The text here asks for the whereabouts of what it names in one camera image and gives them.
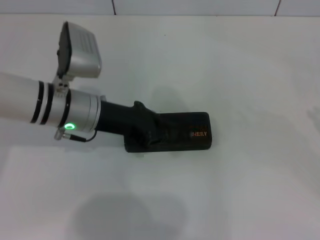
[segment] white table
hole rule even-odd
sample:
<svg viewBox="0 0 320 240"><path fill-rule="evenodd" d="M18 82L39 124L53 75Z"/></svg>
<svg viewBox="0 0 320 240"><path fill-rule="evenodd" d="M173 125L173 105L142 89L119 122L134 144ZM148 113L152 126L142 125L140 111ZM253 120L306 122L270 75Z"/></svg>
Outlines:
<svg viewBox="0 0 320 240"><path fill-rule="evenodd" d="M0 15L0 71L52 81L66 20L102 57L71 87L206 111L214 145L129 154L1 119L1 239L320 238L320 18Z"/></svg>

